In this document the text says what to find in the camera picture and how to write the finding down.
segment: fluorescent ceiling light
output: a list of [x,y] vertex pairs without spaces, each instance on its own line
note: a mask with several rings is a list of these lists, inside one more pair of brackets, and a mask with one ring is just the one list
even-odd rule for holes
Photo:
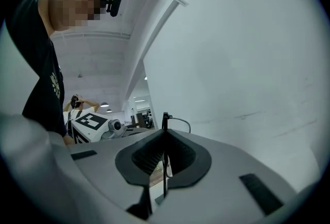
[[107,107],[107,106],[109,106],[109,104],[108,104],[107,102],[103,102],[103,103],[101,104],[101,107]]

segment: black t-shirt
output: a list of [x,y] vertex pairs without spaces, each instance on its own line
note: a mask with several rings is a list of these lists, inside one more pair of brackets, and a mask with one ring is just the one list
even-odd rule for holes
[[14,11],[6,16],[5,22],[16,48],[39,77],[34,88],[29,91],[23,116],[36,120],[47,131],[64,136],[67,131],[62,107],[63,76],[54,45],[38,12],[38,0],[19,0]]

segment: person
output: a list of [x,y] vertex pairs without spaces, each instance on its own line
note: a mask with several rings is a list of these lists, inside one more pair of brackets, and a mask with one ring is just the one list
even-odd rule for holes
[[74,143],[65,128],[63,76],[50,36],[98,19],[105,7],[106,0],[11,0],[0,30],[6,42],[0,47],[0,113],[23,115],[60,134],[66,145]]
[[[84,103],[90,105],[91,107],[84,109]],[[84,116],[87,113],[96,112],[99,107],[100,107],[99,103],[83,99],[80,95],[75,94],[72,96],[68,104],[66,104],[66,106],[63,108],[64,123],[66,124],[68,122],[69,114],[70,114],[70,119],[75,120],[76,118],[80,116]]]

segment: person in background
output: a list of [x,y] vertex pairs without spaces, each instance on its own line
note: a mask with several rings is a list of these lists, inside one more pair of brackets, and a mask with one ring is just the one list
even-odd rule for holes
[[[87,105],[90,105],[91,107],[84,109],[84,103]],[[69,114],[70,119],[75,120],[76,118],[80,116],[84,116],[87,113],[94,113],[98,110],[100,107],[100,104],[97,102],[92,102],[86,99],[83,99],[80,95],[73,95],[71,100],[68,104],[63,108],[63,118],[64,123],[66,124],[69,120]]]
[[8,36],[3,62],[12,66],[0,87],[15,100],[13,106],[0,104],[0,112],[20,114],[40,123],[47,131],[63,137],[66,145],[73,144],[67,135],[63,119],[64,85],[50,36],[100,19],[106,0],[9,0],[5,21],[0,32]]

